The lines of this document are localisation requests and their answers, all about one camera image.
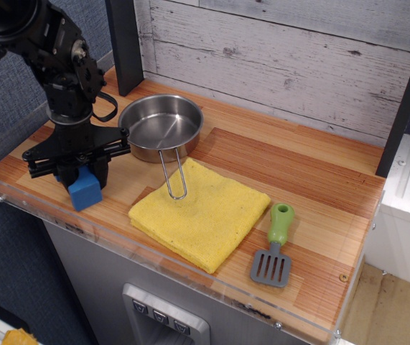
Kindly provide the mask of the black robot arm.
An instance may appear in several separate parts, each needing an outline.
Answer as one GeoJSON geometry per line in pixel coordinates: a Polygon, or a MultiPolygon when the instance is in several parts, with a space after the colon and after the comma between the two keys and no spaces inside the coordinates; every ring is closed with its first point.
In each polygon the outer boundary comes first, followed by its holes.
{"type": "Polygon", "coordinates": [[[47,115],[55,125],[43,142],[22,158],[32,178],[54,175],[69,188],[89,175],[104,188],[112,157],[128,154],[128,132],[96,126],[93,105],[102,98],[104,72],[90,56],[80,28],[49,1],[0,1],[0,59],[8,52],[21,56],[47,97],[47,115]]]}

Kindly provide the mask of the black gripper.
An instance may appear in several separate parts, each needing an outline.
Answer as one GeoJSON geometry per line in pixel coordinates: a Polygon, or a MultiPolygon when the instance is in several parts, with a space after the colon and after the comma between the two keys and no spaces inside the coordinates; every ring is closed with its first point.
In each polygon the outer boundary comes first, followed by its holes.
{"type": "Polygon", "coordinates": [[[128,131],[121,127],[96,126],[88,120],[55,125],[51,135],[22,154],[33,178],[54,175],[68,189],[79,177],[79,167],[88,166],[105,188],[108,164],[113,157],[131,152],[128,131]]]}

